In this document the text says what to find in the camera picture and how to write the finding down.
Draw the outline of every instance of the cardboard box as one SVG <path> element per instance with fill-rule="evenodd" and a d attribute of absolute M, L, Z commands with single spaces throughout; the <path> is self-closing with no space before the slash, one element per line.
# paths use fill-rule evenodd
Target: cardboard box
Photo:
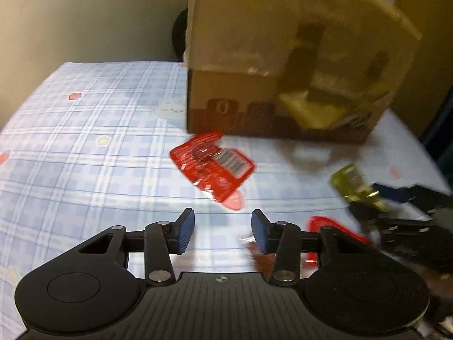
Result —
<path fill-rule="evenodd" d="M 188 21 L 194 133 L 363 142 L 421 38 L 382 0 L 189 0 Z"/>

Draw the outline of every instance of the silver bolt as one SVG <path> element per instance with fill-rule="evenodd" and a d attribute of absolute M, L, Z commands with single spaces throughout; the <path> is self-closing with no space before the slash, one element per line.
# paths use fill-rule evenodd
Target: silver bolt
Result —
<path fill-rule="evenodd" d="M 288 282 L 296 278 L 296 274 L 292 271 L 281 270 L 273 273 L 273 278 L 278 281 Z"/>
<path fill-rule="evenodd" d="M 156 282 L 164 282 L 171 279 L 171 273 L 164 270 L 157 270 L 150 272 L 148 275 L 149 279 Z"/>

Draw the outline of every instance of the bed sheet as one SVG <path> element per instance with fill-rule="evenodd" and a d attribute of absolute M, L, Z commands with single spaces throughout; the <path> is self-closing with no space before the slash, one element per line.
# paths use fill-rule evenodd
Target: bed sheet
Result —
<path fill-rule="evenodd" d="M 239 238 L 251 211 L 302 228 L 313 215 L 358 224 L 329 186 L 354 162 L 370 181 L 419 182 L 449 190 L 422 146 L 387 111 L 363 146 L 225 136 L 256 162 L 232 211 L 210 200 L 175 167 L 169 151 L 185 142 L 187 69 L 180 63 L 66 63 L 17 110 L 0 134 L 0 338 L 23 324 L 14 306 L 21 277 L 112 225 L 141 230 L 196 214 L 187 252 L 175 271 L 252 271 Z M 417 211 L 408 211 L 417 217 Z M 143 277 L 143 255 L 129 270 Z"/>

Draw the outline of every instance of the green snack package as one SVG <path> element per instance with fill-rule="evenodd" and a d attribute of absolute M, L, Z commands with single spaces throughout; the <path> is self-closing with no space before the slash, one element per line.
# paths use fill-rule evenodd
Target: green snack package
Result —
<path fill-rule="evenodd" d="M 348 203 L 362 202 L 375 207 L 379 211 L 389 211 L 386 204 L 381 200 L 379 192 L 365 182 L 361 172 L 353 163 L 333 174 L 330 177 L 330 184 Z"/>

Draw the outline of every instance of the barcode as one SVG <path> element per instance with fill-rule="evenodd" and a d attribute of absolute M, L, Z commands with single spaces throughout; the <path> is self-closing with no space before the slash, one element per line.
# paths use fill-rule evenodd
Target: barcode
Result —
<path fill-rule="evenodd" d="M 224 148 L 220 153 L 213 155 L 212 158 L 236 179 L 243 177 L 251 167 L 248 162 L 230 148 Z"/>
<path fill-rule="evenodd" d="M 356 191 L 362 191 L 366 188 L 365 180 L 363 180 L 363 177 L 360 175 L 359 171 L 356 168 L 348 168 L 345 171 L 345 174 L 349 182 L 352 184 L 352 187 Z"/>

